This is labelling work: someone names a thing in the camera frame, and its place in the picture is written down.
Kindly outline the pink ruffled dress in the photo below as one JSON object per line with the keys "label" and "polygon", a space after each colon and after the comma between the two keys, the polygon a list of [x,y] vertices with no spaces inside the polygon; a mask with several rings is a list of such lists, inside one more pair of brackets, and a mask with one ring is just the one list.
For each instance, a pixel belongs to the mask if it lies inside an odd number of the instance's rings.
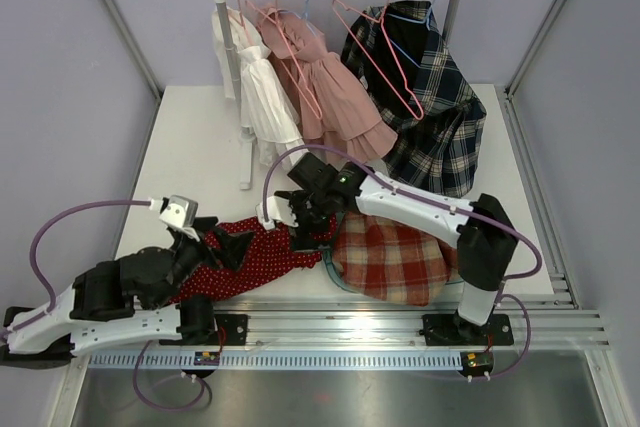
{"label": "pink ruffled dress", "polygon": [[314,26],[318,36],[314,37],[295,13],[281,9],[279,17],[321,107],[321,120],[300,96],[295,85],[297,69],[278,31],[258,12],[257,30],[271,50],[270,61],[300,116],[305,142],[331,146],[361,162],[383,158],[394,146],[397,134],[382,120],[361,82],[342,64],[337,53],[328,49],[325,35],[317,27]]}

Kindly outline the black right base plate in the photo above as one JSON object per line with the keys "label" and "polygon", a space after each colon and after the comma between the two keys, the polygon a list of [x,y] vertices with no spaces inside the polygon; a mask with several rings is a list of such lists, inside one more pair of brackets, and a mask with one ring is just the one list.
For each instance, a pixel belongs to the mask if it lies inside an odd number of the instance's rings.
{"label": "black right base plate", "polygon": [[477,326],[454,314],[425,314],[422,329],[427,346],[487,347],[513,346],[514,337],[506,314],[491,314],[488,321]]}

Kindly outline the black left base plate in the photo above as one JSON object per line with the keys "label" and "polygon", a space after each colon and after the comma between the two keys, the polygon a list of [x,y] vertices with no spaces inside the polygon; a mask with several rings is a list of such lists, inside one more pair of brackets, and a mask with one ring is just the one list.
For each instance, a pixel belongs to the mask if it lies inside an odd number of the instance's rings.
{"label": "black left base plate", "polygon": [[248,335],[249,316],[246,314],[217,314],[209,326],[201,345],[224,347],[245,346]]}

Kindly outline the pink hanger of white dress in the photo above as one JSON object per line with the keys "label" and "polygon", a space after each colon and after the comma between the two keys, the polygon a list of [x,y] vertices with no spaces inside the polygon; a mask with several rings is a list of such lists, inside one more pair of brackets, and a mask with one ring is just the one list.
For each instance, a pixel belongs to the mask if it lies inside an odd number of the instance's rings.
{"label": "pink hanger of white dress", "polygon": [[247,42],[250,45],[253,45],[253,41],[252,41],[251,35],[249,33],[249,30],[247,28],[245,17],[244,17],[243,11],[242,11],[241,0],[236,0],[236,4],[237,4],[237,11],[238,11],[238,18],[239,18],[238,22],[239,22],[240,26],[242,27],[242,29],[244,31],[245,37],[247,39]]}

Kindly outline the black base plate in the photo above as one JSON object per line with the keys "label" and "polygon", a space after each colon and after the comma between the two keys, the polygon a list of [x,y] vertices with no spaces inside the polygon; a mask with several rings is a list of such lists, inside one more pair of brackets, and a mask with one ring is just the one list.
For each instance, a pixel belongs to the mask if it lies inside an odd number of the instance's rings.
{"label": "black base plate", "polygon": [[201,345],[224,347],[245,346],[248,335],[249,316],[246,314],[217,314],[209,326]]}
{"label": "black base plate", "polygon": [[454,314],[425,314],[422,329],[427,346],[487,347],[513,346],[514,337],[506,314],[491,314],[488,321],[477,326]]}

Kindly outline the pink hanger of red garment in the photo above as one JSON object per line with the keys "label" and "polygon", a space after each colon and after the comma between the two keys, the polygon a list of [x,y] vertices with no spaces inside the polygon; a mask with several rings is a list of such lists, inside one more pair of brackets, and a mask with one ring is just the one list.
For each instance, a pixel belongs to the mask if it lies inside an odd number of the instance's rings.
{"label": "pink hanger of red garment", "polygon": [[273,12],[271,14],[268,14],[266,10],[263,10],[261,8],[256,7],[250,1],[246,1],[246,4],[249,5],[251,8],[253,8],[256,12],[261,14],[265,21],[268,21],[271,24],[273,24],[274,27],[276,28],[276,30],[278,31],[278,34],[282,39],[282,43],[285,45],[285,47],[286,47],[286,49],[287,49],[287,51],[289,53],[289,59],[293,61],[294,66],[297,69],[298,79],[295,80],[295,85],[296,85],[296,87],[297,87],[297,89],[298,89],[298,91],[300,93],[300,96],[304,100],[307,101],[307,103],[309,104],[309,107],[311,108],[311,111],[314,114],[314,116],[318,120],[321,120],[322,119],[321,107],[320,107],[320,105],[319,105],[319,103],[317,101],[317,98],[315,97],[313,91],[309,87],[309,83],[307,82],[307,79],[304,76],[304,72],[303,72],[303,69],[301,68],[301,66],[299,64],[297,55],[292,49],[292,44],[290,42],[290,39],[288,38],[288,36],[285,34],[285,32],[283,30],[283,25],[282,25],[282,22],[280,21],[280,17],[279,17],[281,9],[278,6],[278,0],[274,0]]}

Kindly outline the navy plaid skirt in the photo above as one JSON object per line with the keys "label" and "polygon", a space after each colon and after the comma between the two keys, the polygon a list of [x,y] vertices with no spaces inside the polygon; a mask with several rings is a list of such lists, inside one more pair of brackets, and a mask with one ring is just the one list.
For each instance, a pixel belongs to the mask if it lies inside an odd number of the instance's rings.
{"label": "navy plaid skirt", "polygon": [[[389,176],[462,197],[474,184],[486,110],[452,58],[433,14],[430,32],[390,17],[420,19],[428,5],[402,0],[366,8],[347,34],[341,61],[397,134],[383,158]],[[391,40],[420,66],[396,51]]]}

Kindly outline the aluminium mounting rail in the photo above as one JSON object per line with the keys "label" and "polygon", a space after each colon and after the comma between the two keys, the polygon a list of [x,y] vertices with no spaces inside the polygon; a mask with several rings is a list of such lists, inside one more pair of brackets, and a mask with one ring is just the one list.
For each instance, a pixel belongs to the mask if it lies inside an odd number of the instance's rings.
{"label": "aluminium mounting rail", "polygon": [[[393,306],[381,302],[222,302],[217,314],[249,316],[245,346],[364,346],[402,348],[427,346],[422,329],[425,314],[452,314],[453,300],[427,307]],[[570,303],[530,302],[519,307],[504,300],[495,309],[511,323],[513,346],[529,341],[537,350],[607,349],[604,321],[594,310],[580,310]]]}

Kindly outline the teal plastic basin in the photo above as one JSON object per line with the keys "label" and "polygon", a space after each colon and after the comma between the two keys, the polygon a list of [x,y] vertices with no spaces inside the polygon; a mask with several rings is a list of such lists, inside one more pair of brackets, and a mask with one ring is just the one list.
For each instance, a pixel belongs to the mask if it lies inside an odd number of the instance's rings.
{"label": "teal plastic basin", "polygon": [[347,266],[335,252],[322,260],[331,281],[342,290],[398,304],[426,305],[446,286],[459,285],[461,277],[443,256],[428,254],[416,262],[356,263]]}

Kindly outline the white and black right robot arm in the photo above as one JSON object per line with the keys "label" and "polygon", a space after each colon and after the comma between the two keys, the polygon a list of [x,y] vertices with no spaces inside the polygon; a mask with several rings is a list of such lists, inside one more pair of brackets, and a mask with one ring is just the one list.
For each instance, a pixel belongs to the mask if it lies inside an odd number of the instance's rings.
{"label": "white and black right robot arm", "polygon": [[262,194],[256,210],[265,228],[285,224],[308,243],[310,233],[329,216],[353,212],[429,234],[455,249],[463,287],[454,313],[424,316],[426,343],[512,344],[509,320],[495,307],[519,239],[495,197],[483,194],[469,201],[440,196],[399,184],[354,159],[336,169],[309,151],[300,153],[288,177],[296,190]]}

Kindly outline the blue hanger of pink dress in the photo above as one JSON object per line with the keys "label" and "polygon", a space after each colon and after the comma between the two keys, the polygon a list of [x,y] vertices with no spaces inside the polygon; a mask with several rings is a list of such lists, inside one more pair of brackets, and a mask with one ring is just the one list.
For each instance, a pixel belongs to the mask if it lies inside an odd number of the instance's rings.
{"label": "blue hanger of pink dress", "polygon": [[310,1],[311,0],[304,0],[304,8],[303,8],[302,14],[300,15],[300,18],[304,21],[306,27],[309,29],[312,35],[314,37],[317,37],[318,31],[314,27],[314,25],[309,21]]}

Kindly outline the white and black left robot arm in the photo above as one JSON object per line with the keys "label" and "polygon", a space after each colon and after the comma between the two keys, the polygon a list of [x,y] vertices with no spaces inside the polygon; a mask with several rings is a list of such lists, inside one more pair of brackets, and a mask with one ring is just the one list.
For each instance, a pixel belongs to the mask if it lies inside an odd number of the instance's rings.
{"label": "white and black left robot arm", "polygon": [[1,363],[48,370],[107,347],[157,341],[196,346],[227,340],[214,302],[179,294],[201,267],[237,272],[254,234],[228,233],[215,217],[168,227],[172,243],[103,261],[80,274],[53,307],[11,307],[4,319]]}

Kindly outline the red dotted garment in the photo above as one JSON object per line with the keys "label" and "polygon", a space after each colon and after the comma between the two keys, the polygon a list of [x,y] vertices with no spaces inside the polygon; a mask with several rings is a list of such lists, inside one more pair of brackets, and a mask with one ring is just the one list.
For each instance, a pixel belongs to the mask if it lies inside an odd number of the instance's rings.
{"label": "red dotted garment", "polygon": [[228,234],[254,234],[240,270],[215,270],[202,264],[184,283],[179,293],[170,299],[170,304],[186,301],[197,295],[213,301],[228,300],[266,285],[296,268],[313,268],[322,258],[319,251],[294,251],[286,226],[267,231],[256,217],[251,217],[232,223],[224,222],[219,227]]}

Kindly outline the red plaid skirt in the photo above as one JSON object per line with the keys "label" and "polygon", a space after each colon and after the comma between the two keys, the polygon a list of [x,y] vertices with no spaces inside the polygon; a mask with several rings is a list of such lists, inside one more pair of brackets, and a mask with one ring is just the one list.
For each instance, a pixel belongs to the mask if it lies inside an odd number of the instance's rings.
{"label": "red plaid skirt", "polygon": [[382,217],[348,213],[340,223],[331,252],[347,266],[356,263],[416,262],[428,254],[443,256],[446,262],[457,268],[457,252],[445,242]]}

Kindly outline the white dress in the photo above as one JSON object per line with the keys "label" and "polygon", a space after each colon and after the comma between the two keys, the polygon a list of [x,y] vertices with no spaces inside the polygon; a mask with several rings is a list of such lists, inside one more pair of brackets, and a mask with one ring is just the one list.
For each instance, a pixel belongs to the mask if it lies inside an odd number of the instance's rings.
{"label": "white dress", "polygon": [[213,45],[225,97],[241,100],[241,123],[253,130],[259,161],[269,166],[285,151],[303,143],[299,116],[286,94],[269,57],[271,50],[250,21],[234,9],[228,10],[234,53],[239,73],[230,70],[218,12],[212,14]]}

